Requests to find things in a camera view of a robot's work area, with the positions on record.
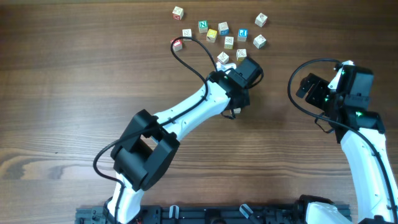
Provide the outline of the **yellow top block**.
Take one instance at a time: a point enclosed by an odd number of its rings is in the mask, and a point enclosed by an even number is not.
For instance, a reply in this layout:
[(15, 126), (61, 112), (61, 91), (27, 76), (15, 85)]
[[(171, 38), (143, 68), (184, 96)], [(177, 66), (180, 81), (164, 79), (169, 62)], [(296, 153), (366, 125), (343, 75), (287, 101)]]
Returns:
[(206, 34), (206, 40), (208, 42), (215, 43), (216, 38), (217, 38), (217, 33), (218, 32), (216, 30), (209, 29), (207, 34)]

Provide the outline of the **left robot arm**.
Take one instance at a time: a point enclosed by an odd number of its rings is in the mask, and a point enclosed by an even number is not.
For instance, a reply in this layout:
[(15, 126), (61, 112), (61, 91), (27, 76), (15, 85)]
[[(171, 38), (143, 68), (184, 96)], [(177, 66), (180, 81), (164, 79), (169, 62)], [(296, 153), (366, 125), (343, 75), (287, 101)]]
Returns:
[(116, 188), (106, 204), (110, 223), (131, 223), (141, 210), (141, 200), (165, 174), (181, 140), (212, 116), (249, 105), (249, 89), (264, 72), (251, 58), (239, 65), (217, 64), (202, 87), (181, 103), (151, 115), (135, 114), (111, 151)]

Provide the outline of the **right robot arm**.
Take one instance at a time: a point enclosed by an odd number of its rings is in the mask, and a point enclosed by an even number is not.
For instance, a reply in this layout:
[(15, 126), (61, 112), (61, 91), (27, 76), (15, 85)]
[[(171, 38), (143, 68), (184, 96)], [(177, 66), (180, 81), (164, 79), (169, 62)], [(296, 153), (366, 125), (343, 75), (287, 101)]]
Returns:
[(397, 223), (397, 184), (386, 153), (385, 127), (368, 111), (373, 72), (352, 61), (337, 63), (328, 82), (313, 73), (303, 78), (297, 97), (322, 111), (316, 120), (331, 126), (354, 182), (359, 223)]

